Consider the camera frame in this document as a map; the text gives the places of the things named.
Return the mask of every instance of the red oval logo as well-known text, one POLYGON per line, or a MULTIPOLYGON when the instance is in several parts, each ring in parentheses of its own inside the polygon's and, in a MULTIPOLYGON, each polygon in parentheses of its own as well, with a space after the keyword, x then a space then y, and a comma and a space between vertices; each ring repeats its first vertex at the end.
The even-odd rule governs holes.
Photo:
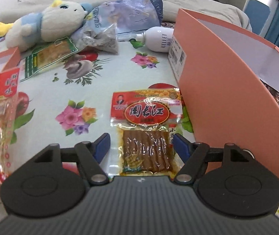
POLYGON ((158 125, 168 119, 170 111, 167 106, 160 102, 139 101, 128 106, 124 115, 133 124, 158 125))

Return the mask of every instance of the blue chair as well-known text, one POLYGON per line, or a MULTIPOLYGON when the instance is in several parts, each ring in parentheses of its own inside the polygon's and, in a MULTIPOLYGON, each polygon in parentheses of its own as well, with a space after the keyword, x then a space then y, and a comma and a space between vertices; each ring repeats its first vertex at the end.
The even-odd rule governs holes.
POLYGON ((244 12, 247 14, 250 20, 253 33, 259 35, 262 28, 264 27, 264 23, 267 21, 269 17, 269 6, 257 0, 249 0, 244 12))

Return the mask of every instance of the plush toy face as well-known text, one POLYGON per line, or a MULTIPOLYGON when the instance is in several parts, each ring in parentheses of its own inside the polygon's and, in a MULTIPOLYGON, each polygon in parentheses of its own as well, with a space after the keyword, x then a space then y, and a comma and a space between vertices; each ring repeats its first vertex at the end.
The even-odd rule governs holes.
POLYGON ((46 42, 53 42, 80 28, 85 11, 79 3, 55 0, 42 15, 41 38, 46 42))

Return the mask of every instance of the white barcode label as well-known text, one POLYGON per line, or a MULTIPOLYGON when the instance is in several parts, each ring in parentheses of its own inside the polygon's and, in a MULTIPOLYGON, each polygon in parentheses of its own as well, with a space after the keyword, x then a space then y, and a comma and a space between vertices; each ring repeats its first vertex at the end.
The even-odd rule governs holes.
POLYGON ((183 71, 183 68, 185 65, 186 57, 187 57, 187 55, 184 52, 182 46, 179 44, 179 42, 173 36, 171 47, 169 50, 168 59, 169 59, 170 65, 172 67, 172 70, 174 72, 176 80, 180 79, 180 76, 182 74, 182 71, 183 71))

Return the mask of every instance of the bedding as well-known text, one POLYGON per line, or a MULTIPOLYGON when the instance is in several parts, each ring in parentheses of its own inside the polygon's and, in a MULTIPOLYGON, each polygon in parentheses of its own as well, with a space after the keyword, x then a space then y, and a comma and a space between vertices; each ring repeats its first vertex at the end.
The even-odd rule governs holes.
MULTIPOLYGON (((6 8, 0 12, 0 22, 12 23, 20 17, 31 12, 41 12, 52 4, 54 0, 24 0, 17 2, 11 8, 6 8)), ((64 0, 75 2, 89 2, 96 7, 106 1, 116 0, 64 0)), ((247 15, 240 9, 222 4, 212 0, 163 0, 163 17, 164 21, 175 22, 179 8, 185 8, 197 11, 215 18, 222 19, 229 23, 243 27, 251 31, 251 26, 247 15)))

